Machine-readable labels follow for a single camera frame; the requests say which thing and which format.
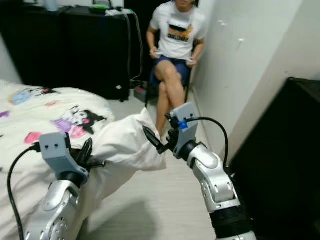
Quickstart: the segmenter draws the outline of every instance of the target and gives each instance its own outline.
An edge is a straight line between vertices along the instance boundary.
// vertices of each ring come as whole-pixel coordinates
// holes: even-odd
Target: man
[[[150,83],[159,85],[156,128],[160,135],[170,106],[177,108],[184,104],[183,84],[188,81],[191,68],[197,65],[205,45],[205,19],[205,15],[194,6],[194,0],[169,1],[153,13],[146,38],[155,62]],[[160,31],[159,50],[155,47],[157,31]]]

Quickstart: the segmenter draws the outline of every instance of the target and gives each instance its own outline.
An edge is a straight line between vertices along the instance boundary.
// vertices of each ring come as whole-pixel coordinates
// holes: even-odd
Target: hand
[[[192,59],[192,61],[186,61],[186,65],[187,65],[189,68],[192,69],[194,66],[197,65],[198,61],[195,60],[195,59],[193,59],[193,58],[191,58],[191,59]]]
[[[158,48],[156,48],[155,46],[153,48],[150,49],[150,57],[152,59],[158,59],[160,58],[160,56],[158,56],[156,53],[158,52]]]

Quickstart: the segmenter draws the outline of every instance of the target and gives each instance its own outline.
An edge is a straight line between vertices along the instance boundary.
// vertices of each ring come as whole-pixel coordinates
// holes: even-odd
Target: white floor
[[[194,102],[192,92],[189,101]],[[109,101],[118,120],[139,113],[144,104]],[[148,107],[156,118],[155,103]],[[199,124],[197,140],[207,143]],[[165,153],[167,169],[138,172],[107,198],[88,222],[81,240],[212,240],[214,230],[197,179],[183,160]]]

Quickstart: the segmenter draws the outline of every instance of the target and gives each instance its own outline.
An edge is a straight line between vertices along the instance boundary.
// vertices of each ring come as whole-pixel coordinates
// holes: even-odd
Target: bare leg
[[[155,67],[155,75],[163,81],[167,96],[174,108],[185,103],[185,92],[181,82],[181,75],[176,67],[169,61],[161,61]]]
[[[164,127],[166,125],[166,117],[165,114],[167,114],[170,110],[170,101],[167,95],[167,89],[164,82],[161,82],[159,85],[159,98],[158,98],[158,104],[156,106],[156,129],[158,130],[160,136],[163,133]]]

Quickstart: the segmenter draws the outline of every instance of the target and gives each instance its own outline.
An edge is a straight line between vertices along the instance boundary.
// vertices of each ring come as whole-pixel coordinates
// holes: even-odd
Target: blue shorts
[[[161,83],[161,81],[157,79],[156,73],[155,73],[156,66],[161,61],[171,62],[175,66],[177,72],[181,74],[182,85],[185,86],[187,84],[187,82],[189,81],[191,69],[187,66],[186,60],[169,58],[162,55],[160,58],[154,60],[154,67],[152,69],[151,76],[150,76],[150,84],[152,86],[157,87]]]

